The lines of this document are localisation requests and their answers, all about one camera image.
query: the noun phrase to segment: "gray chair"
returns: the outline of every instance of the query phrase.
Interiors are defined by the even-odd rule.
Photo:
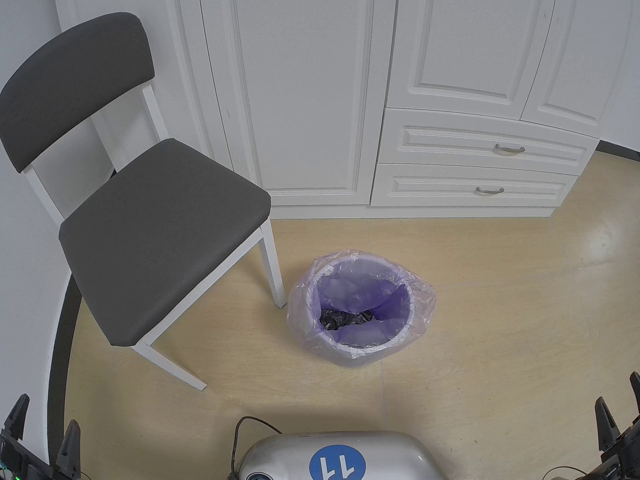
[[[60,224],[60,243],[107,340],[131,347],[198,389],[206,384],[151,347],[254,245],[276,305],[286,299],[260,187],[168,134],[149,81],[145,30],[129,13],[100,16],[55,37],[0,93],[0,140]],[[159,142],[63,219],[31,163],[124,92],[140,87]]]

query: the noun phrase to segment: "light wood flooring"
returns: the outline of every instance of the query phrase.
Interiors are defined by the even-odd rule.
[[[551,218],[274,221],[287,292],[315,256],[360,249],[437,290],[427,334],[360,369],[301,350],[254,248],[156,342],[199,392],[130,349],[87,308],[66,416],[93,480],[226,479],[236,421],[284,432],[393,429],[453,479],[539,480],[599,462],[593,405],[637,414],[640,163],[596,153]],[[240,454],[268,429],[247,422]],[[558,474],[574,478],[571,471]]]

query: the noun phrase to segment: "purple trash bag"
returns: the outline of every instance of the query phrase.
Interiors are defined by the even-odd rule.
[[[373,363],[406,347],[429,327],[433,287],[374,254],[343,250],[316,258],[289,295],[287,325],[296,341],[340,366]],[[323,310],[369,311],[372,320],[327,330]]]

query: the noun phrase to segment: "black baseboard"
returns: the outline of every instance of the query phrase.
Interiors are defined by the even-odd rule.
[[[601,140],[596,147],[596,151],[602,151],[603,153],[609,153],[610,155],[622,156],[622,158],[628,158],[629,160],[635,160],[640,162],[640,153],[633,149],[625,148],[617,144],[612,144],[605,140]]]
[[[76,331],[76,322],[82,295],[73,275],[69,279],[65,300],[56,331],[56,340],[51,357],[49,374],[49,395],[47,398],[47,441],[49,464],[55,464],[62,437],[65,434],[65,396],[67,394],[67,373],[71,345]]]

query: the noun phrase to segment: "drawer handle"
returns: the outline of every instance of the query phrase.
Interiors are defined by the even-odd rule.
[[[516,148],[507,148],[505,146],[500,146],[500,144],[496,144],[495,148],[500,151],[507,151],[507,153],[524,153],[524,146],[520,146],[518,149],[516,149]]]
[[[484,190],[480,187],[476,187],[476,192],[480,192],[480,194],[502,194],[504,192],[504,187],[498,188],[498,190]]]

